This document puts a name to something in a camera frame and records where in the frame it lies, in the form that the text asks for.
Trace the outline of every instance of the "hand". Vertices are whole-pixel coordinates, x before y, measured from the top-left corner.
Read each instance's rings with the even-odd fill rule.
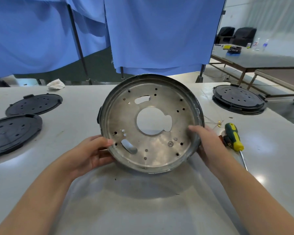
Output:
[[[209,126],[203,128],[199,125],[190,125],[188,128],[199,134],[202,145],[199,147],[198,154],[209,170],[216,175],[218,170],[223,167],[224,159],[231,158],[231,154],[223,145],[218,135]]]
[[[96,167],[113,162],[114,158],[106,150],[112,144],[112,139],[106,139],[101,135],[92,136],[84,139],[79,145],[61,155],[55,163],[72,180],[75,180]]]

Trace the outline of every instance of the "white tabletop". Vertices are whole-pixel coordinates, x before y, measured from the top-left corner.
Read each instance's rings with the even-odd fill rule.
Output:
[[[212,101],[212,87],[186,86],[204,115],[234,123],[245,146],[247,167],[294,216],[294,124],[266,109],[256,116],[229,112]],[[40,115],[41,133],[0,157],[0,222],[41,171],[84,138],[100,134],[99,107],[115,86],[66,86],[63,103]],[[0,88],[0,118],[24,95],[47,87]],[[215,127],[217,133],[224,128]],[[239,161],[239,154],[232,152]],[[245,234],[219,181],[197,154],[173,171],[148,175],[111,164],[73,182],[51,234]]]

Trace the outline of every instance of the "black plastic handle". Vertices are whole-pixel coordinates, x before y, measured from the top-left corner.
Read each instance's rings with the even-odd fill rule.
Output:
[[[97,123],[98,124],[100,124],[99,119],[100,119],[101,108],[102,108],[102,106],[100,107],[99,112],[98,112],[98,116],[97,116]]]

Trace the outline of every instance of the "water bottle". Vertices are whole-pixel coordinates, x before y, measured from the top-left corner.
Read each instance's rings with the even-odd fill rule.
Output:
[[[259,40],[260,40],[260,38],[258,38],[257,41],[255,41],[254,44],[253,44],[253,50],[254,50],[254,51],[255,51],[255,50],[258,50],[258,49],[256,49],[256,48],[257,48],[257,46],[258,46],[258,44],[259,44]]]
[[[268,46],[269,39],[262,45],[262,50],[264,51],[265,48]]]

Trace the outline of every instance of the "screwdriver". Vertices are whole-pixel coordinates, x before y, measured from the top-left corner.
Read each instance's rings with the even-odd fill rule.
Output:
[[[225,133],[227,134],[227,136],[230,138],[232,142],[233,150],[236,152],[239,152],[243,160],[245,169],[248,171],[244,156],[242,154],[242,151],[244,150],[244,145],[240,141],[237,127],[233,123],[226,123],[224,127],[225,127]]]

